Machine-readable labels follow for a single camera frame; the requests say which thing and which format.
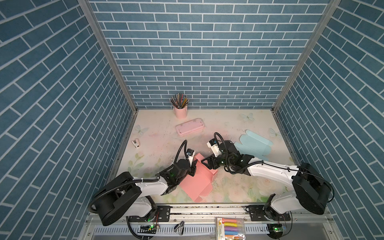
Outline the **pink paper box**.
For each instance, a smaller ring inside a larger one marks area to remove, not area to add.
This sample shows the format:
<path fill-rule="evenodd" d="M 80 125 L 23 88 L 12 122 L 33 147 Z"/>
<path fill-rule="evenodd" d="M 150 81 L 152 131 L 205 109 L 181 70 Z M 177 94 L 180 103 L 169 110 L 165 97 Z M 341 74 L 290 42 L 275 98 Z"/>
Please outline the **pink paper box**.
<path fill-rule="evenodd" d="M 180 187 L 184 192 L 195 202 L 199 203 L 213 190 L 212 182 L 215 179 L 218 170 L 209 170 L 202 164 L 204 156 L 197 154 L 194 160 L 197 160 L 196 172 L 192 177 L 187 175 L 185 179 L 180 183 Z"/>

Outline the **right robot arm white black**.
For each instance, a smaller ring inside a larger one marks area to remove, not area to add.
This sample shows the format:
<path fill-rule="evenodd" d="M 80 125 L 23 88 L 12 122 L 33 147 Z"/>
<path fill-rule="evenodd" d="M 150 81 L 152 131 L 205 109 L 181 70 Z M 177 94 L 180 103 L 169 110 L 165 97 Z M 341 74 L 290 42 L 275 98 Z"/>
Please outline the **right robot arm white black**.
<path fill-rule="evenodd" d="M 259 160 L 252 155 L 240 153 L 231 141 L 211 139 L 207 146 L 213 154 L 203 159 L 202 163 L 210 170 L 224 167 L 226 172 L 233 175 L 262 177 L 292 188 L 280 195 L 269 195 L 262 208 L 262 214 L 269 221 L 277 221 L 289 212 L 301 209 L 323 215 L 327 203 L 333 200 L 332 185 L 308 163 L 289 166 Z"/>

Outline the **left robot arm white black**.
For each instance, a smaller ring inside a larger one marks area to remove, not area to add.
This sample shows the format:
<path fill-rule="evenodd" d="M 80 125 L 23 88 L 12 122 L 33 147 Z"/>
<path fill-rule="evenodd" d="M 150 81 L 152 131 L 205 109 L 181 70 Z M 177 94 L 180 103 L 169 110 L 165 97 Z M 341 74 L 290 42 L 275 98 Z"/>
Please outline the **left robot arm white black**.
<path fill-rule="evenodd" d="M 178 160 L 149 179 L 134 178 L 130 172 L 123 172 L 92 196 L 87 209 L 99 215 L 103 226 L 109 226 L 122 217 L 137 216 L 150 222 L 158 211 L 151 196 L 167 195 L 186 176 L 193 177 L 197 162 L 197 159 Z"/>

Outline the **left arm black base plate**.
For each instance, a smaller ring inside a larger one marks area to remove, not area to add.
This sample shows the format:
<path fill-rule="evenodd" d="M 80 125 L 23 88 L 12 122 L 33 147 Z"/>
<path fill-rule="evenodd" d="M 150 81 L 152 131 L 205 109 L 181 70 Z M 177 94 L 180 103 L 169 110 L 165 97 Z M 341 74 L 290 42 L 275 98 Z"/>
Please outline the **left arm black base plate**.
<path fill-rule="evenodd" d="M 147 222 L 147 223 L 162 223 L 169 222 L 171 214 L 171 206 L 157 206 L 156 210 L 151 210 L 146 216 L 129 216 L 130 222 Z"/>

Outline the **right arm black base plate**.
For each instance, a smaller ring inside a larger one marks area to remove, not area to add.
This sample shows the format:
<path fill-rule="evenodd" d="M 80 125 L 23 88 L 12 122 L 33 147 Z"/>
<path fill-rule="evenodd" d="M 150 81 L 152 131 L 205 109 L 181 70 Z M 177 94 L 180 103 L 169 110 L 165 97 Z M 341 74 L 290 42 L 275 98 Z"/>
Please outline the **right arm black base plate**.
<path fill-rule="evenodd" d="M 250 215 L 252 222 L 287 222 L 292 219 L 291 215 L 288 212 L 284 214 L 279 214 L 271 207 L 265 207 L 263 205 L 249 205 L 245 207 L 245 211 Z"/>

